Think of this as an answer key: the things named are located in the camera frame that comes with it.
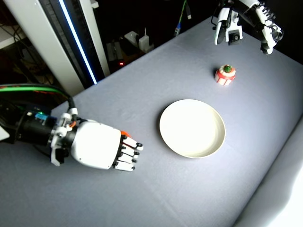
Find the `gray tablecloth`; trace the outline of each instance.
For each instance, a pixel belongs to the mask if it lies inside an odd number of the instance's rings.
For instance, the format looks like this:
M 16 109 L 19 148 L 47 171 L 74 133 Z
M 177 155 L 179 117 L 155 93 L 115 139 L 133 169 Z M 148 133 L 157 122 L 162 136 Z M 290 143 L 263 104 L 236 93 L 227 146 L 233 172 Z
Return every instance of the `gray tablecloth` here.
M 82 117 L 144 144 L 132 173 L 72 158 L 55 167 L 30 145 L 0 144 L 0 226 L 231 226 L 303 111 L 303 66 L 243 36 L 215 46 L 208 19 L 75 97 Z M 228 87 L 214 81 L 223 64 L 237 70 Z M 180 99 L 222 116 L 226 141 L 215 155 L 192 160 L 163 142 L 160 114 Z

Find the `cable connector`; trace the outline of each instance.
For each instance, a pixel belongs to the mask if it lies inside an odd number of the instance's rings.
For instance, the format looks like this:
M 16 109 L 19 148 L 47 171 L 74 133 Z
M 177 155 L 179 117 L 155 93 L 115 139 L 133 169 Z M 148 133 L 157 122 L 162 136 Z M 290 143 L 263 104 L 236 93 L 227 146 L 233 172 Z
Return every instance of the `cable connector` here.
M 191 19 L 191 12 L 190 12 L 190 7 L 188 4 L 186 4 L 186 14 L 187 14 L 187 18 L 188 20 Z
M 175 29 L 175 33 L 174 33 L 174 37 L 176 37 L 177 35 L 180 34 L 181 31 L 181 23 L 179 22 L 176 29 Z

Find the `gray table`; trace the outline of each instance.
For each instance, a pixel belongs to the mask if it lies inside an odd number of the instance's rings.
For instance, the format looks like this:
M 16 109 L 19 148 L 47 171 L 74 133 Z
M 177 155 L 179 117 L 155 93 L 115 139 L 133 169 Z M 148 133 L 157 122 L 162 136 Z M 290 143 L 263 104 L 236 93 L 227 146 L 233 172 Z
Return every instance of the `gray table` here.
M 302 114 L 303 66 L 263 55 L 246 34 L 236 46 L 213 38 L 208 19 L 75 97 L 81 116 L 144 144 L 132 173 L 72 158 L 55 167 L 30 145 L 0 144 L 0 226 L 231 226 Z M 223 64 L 237 69 L 228 87 L 214 81 Z M 223 147 L 205 159 L 175 154 L 159 133 L 163 109 L 187 98 L 226 124 Z

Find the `green cable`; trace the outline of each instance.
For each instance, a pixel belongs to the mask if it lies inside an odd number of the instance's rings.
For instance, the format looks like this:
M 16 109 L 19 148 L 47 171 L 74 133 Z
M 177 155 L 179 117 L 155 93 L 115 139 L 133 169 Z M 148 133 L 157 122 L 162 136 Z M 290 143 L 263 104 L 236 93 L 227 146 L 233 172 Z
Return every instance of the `green cable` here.
M 55 88 L 51 88 L 51 87 L 4 87 L 4 88 L 0 88 L 0 92 L 8 92 L 8 91 L 51 91 L 51 92 L 60 93 L 65 98 L 68 98 L 61 91 L 59 91 Z
M 181 20 L 182 20 L 182 16 L 183 16 L 183 11 L 184 11 L 185 4 L 186 4 L 186 0 L 184 0 L 184 3 L 183 3 L 183 7 L 182 7 L 182 11 L 181 11 L 181 16 L 180 16 L 180 19 L 179 19 L 179 23 L 181 23 Z

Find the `dark background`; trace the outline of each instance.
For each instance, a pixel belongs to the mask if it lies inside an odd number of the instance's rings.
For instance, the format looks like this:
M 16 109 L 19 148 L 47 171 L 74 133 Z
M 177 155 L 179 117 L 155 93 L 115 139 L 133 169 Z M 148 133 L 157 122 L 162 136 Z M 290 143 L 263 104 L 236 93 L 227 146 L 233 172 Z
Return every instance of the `dark background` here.
M 147 35 L 155 47 L 173 38 L 183 0 L 98 0 L 99 8 L 95 15 L 104 43 L 118 40 L 130 31 Z M 303 44 L 299 33 L 299 16 L 303 2 L 299 0 L 266 0 L 266 6 L 275 13 L 275 22 L 284 30 L 285 35 L 275 49 L 303 64 L 301 52 Z M 181 32 L 210 17 L 216 6 L 216 0 L 188 0 L 192 19 L 183 14 Z M 243 30 L 254 35 L 252 29 L 241 22 Z

